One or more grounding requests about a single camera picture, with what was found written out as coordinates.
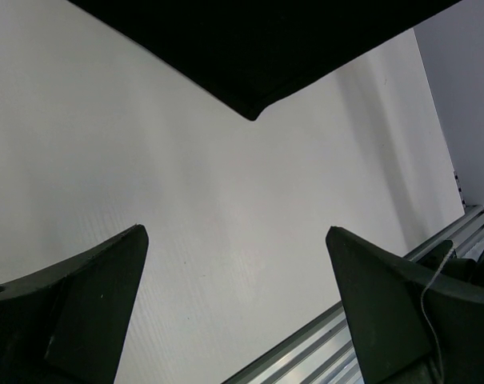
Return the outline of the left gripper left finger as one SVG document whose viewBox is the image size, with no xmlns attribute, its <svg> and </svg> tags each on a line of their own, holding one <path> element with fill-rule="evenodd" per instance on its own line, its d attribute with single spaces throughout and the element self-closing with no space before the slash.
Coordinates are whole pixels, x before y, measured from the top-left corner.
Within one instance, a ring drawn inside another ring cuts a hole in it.
<svg viewBox="0 0 484 384">
<path fill-rule="evenodd" d="M 134 225 L 0 284 L 0 383 L 112 383 L 148 251 Z"/>
</svg>

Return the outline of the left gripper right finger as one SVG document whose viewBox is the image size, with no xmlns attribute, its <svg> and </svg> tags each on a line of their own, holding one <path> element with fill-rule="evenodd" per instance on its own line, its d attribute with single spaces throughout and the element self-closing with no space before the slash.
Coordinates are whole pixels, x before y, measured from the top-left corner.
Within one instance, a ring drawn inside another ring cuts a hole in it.
<svg viewBox="0 0 484 384">
<path fill-rule="evenodd" d="M 326 247 L 367 383 L 484 383 L 484 254 L 411 262 L 332 227 Z"/>
</svg>

